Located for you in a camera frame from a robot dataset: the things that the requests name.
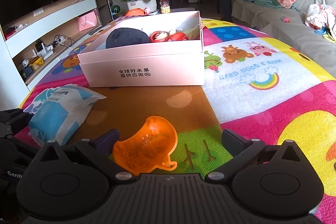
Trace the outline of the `red lid snack jar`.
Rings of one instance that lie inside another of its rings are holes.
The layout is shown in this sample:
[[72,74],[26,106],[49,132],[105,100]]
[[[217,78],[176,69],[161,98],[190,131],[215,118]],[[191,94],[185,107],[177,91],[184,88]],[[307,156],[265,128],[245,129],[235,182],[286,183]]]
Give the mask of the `red lid snack jar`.
[[171,12],[169,0],[159,0],[159,3],[162,14],[168,14]]

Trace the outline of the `white floral blanket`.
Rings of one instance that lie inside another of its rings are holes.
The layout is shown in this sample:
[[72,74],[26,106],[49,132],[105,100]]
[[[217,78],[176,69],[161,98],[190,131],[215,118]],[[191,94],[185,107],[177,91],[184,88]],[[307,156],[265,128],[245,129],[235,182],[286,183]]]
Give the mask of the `white floral blanket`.
[[305,24],[311,28],[322,29],[324,27],[330,31],[331,36],[335,39],[335,9],[331,6],[310,5],[305,15]]

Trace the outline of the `white wood tv cabinet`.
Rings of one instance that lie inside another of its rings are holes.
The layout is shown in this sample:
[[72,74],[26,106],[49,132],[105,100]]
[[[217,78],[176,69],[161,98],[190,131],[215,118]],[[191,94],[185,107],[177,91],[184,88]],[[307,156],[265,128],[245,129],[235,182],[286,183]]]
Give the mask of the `white wood tv cabinet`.
[[42,68],[28,79],[20,70],[22,61],[33,56],[34,45],[41,40],[45,45],[62,34],[74,40],[83,36],[77,26],[77,17],[97,9],[96,0],[60,0],[45,5],[15,22],[1,26],[1,109],[12,109],[29,94],[42,78],[46,67],[58,60],[65,47],[57,46]]

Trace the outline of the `pink patterned clothing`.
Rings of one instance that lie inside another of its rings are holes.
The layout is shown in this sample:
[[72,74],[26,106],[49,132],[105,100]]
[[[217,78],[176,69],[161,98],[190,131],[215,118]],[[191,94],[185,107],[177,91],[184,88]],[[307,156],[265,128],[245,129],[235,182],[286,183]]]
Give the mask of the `pink patterned clothing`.
[[285,9],[294,8],[295,0],[275,0],[275,1]]

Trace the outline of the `orange plastic scoop toy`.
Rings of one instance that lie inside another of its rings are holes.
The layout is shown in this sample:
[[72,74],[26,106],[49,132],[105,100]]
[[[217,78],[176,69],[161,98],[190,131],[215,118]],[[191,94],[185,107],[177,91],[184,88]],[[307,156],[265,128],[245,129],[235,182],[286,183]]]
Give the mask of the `orange plastic scoop toy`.
[[151,116],[133,136],[113,145],[112,156],[116,164],[136,176],[155,169],[172,171],[177,162],[170,155],[177,144],[173,125],[165,118]]

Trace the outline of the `black plush toy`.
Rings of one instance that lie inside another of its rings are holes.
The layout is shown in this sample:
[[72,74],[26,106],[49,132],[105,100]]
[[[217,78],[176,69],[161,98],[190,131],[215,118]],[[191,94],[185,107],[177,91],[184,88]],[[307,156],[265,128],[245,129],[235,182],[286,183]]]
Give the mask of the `black plush toy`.
[[134,28],[117,28],[106,39],[106,49],[150,43],[146,33]]

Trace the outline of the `pink cardboard box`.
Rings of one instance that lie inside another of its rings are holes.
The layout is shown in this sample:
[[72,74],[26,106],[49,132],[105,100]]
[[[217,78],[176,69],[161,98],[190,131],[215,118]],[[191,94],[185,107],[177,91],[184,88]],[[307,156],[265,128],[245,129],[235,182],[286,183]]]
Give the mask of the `pink cardboard box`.
[[[91,87],[203,85],[202,28],[198,11],[122,17],[78,54],[80,67]],[[147,36],[181,32],[187,39],[107,47],[112,32],[129,29]]]

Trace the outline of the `colourful play mat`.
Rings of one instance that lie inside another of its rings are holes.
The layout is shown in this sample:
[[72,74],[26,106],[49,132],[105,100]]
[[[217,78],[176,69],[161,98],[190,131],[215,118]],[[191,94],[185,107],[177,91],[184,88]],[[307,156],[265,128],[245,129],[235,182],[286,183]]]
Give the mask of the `colourful play mat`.
[[[65,145],[96,140],[111,130],[118,141],[133,136],[151,116],[168,120],[178,144],[172,171],[155,169],[113,188],[85,215],[30,215],[25,223],[335,223],[335,79],[314,61],[262,32],[202,19],[205,82],[183,86],[91,87],[78,54],[86,40],[56,64],[31,92],[24,107],[45,89],[75,84],[106,96]],[[324,187],[315,220],[233,220],[206,174],[232,155],[222,132],[267,145],[293,140]]]

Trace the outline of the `grey covered sofa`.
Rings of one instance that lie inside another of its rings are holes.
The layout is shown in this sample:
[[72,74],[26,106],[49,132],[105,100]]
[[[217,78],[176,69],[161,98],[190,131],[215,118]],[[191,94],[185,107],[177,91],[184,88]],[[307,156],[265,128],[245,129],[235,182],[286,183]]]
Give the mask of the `grey covered sofa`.
[[[271,9],[243,0],[232,2],[232,19],[276,38],[315,61],[332,76],[335,76],[335,43],[305,24],[305,15],[310,5],[323,4],[335,8],[335,0],[296,0],[294,9]],[[281,18],[287,17],[290,23]]]

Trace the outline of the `small pink toy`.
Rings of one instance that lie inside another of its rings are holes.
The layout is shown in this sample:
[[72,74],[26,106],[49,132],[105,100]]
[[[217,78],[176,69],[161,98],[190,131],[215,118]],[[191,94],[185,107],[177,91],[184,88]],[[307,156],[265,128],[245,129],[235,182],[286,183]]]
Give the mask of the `small pink toy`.
[[284,23],[290,23],[290,19],[287,18],[287,17],[282,17],[281,20],[282,20]]

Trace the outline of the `blue white wipes pack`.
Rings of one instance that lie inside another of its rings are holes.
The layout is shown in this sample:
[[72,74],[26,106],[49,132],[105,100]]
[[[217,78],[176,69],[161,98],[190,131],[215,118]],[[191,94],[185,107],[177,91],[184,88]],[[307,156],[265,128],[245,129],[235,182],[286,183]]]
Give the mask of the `blue white wipes pack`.
[[83,124],[92,106],[105,98],[75,84],[45,89],[24,109],[33,114],[29,135],[40,147],[51,140],[65,145]]

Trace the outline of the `orange bowl toy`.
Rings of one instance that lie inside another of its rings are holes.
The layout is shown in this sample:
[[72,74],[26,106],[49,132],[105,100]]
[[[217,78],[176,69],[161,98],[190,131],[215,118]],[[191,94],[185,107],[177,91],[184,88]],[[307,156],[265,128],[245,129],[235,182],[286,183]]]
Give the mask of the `orange bowl toy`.
[[140,8],[134,8],[129,10],[126,14],[126,16],[146,16],[147,12]]

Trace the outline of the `red toy figure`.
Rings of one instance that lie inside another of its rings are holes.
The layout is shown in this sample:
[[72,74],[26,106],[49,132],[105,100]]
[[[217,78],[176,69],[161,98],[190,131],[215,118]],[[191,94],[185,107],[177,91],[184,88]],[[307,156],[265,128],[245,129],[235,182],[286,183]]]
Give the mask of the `red toy figure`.
[[187,35],[180,30],[155,31],[149,36],[151,43],[185,41],[188,39]]

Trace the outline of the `pink gift bag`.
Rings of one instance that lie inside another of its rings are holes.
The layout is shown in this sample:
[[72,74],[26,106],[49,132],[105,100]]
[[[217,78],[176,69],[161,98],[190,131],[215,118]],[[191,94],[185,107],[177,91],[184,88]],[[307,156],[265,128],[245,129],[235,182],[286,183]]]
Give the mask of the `pink gift bag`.
[[87,12],[77,17],[77,26],[79,31],[85,31],[98,25],[96,10]]

